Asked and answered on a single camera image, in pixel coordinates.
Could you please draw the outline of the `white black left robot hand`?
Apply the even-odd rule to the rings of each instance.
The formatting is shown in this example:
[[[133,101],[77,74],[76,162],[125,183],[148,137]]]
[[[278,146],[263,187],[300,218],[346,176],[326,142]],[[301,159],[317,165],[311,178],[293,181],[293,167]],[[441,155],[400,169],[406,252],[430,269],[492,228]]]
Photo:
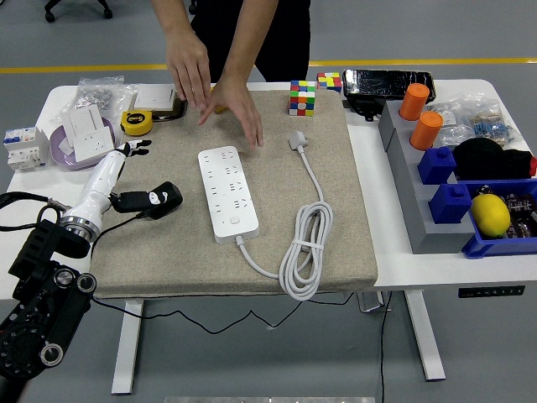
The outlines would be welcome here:
[[[162,207],[177,196],[176,187],[165,182],[150,192],[134,191],[114,194],[125,159],[133,155],[146,155],[149,140],[131,140],[108,152],[92,171],[81,199],[60,220],[67,228],[83,228],[90,233],[102,230],[102,215],[109,208],[117,212],[145,212]]]

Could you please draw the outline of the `person's right hand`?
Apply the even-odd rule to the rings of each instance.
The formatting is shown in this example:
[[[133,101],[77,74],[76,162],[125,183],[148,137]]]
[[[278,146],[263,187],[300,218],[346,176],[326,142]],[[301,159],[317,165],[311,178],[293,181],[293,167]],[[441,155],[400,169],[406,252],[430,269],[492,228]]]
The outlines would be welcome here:
[[[206,47],[190,25],[164,31],[166,62],[182,101],[204,112],[209,102],[211,77]]]

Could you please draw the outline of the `person's left hand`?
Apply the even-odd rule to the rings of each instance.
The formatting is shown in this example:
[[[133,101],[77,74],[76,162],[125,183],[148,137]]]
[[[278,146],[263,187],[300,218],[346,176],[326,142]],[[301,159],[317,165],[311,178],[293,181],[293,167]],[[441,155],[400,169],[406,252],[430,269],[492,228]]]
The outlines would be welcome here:
[[[210,93],[207,105],[201,109],[198,124],[204,124],[217,107],[226,107],[233,112],[251,149],[263,146],[262,120],[245,82],[222,78]]]

